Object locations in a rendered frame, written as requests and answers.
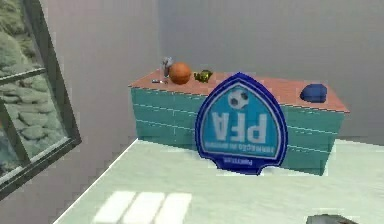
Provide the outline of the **dark grey object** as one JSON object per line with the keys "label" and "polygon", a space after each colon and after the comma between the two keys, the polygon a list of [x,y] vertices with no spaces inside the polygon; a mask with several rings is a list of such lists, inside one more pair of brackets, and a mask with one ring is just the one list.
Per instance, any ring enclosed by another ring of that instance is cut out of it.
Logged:
{"label": "dark grey object", "polygon": [[358,223],[340,215],[321,214],[321,215],[309,216],[305,224],[358,224]]}

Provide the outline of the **teal chest of drawers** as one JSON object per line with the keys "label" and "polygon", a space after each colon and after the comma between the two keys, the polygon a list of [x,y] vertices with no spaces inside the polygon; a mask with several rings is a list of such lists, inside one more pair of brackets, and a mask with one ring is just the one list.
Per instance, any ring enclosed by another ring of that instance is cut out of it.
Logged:
{"label": "teal chest of drawers", "polygon": [[[140,140],[194,149],[197,112],[227,73],[215,72],[207,83],[194,79],[184,85],[151,83],[165,80],[158,70],[131,84],[131,98]],[[321,175],[338,136],[347,107],[332,89],[324,103],[300,98],[306,81],[257,76],[280,104],[288,127],[288,148],[282,167]]]}

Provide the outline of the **blue shield-shaped sign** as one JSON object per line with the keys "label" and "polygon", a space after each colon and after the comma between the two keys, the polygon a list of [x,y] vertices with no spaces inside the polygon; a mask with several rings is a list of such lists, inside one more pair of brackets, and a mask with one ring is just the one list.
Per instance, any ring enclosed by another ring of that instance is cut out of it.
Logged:
{"label": "blue shield-shaped sign", "polygon": [[219,169],[258,175],[280,166],[288,145],[282,109],[254,78],[236,73],[206,97],[195,120],[199,155]]}

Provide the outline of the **green yellow small object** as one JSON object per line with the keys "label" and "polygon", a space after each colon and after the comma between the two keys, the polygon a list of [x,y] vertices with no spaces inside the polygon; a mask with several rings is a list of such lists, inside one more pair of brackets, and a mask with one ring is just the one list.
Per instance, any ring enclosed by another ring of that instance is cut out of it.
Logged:
{"label": "green yellow small object", "polygon": [[210,70],[202,70],[201,72],[194,72],[194,79],[201,83],[207,83],[212,76],[213,72]]}

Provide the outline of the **blue rounded object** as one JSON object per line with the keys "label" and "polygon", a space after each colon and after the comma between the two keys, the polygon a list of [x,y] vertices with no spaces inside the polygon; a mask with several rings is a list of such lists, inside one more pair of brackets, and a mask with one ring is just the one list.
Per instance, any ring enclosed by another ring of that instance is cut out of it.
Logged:
{"label": "blue rounded object", "polygon": [[324,103],[327,98],[327,88],[320,83],[308,84],[301,91],[300,98],[310,103]]}

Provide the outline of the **orange ball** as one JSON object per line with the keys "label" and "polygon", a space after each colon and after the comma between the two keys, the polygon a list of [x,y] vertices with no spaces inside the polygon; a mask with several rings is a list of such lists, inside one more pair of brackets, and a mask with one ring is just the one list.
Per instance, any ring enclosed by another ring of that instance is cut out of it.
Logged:
{"label": "orange ball", "polygon": [[169,69],[170,80],[178,85],[186,84],[192,75],[191,68],[184,62],[176,62]]}

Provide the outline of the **dark framed window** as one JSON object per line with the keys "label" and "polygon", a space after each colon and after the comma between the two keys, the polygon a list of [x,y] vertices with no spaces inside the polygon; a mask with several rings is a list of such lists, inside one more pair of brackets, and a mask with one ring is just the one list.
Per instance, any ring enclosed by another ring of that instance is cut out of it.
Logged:
{"label": "dark framed window", "polygon": [[0,0],[0,200],[80,143],[40,0]]}

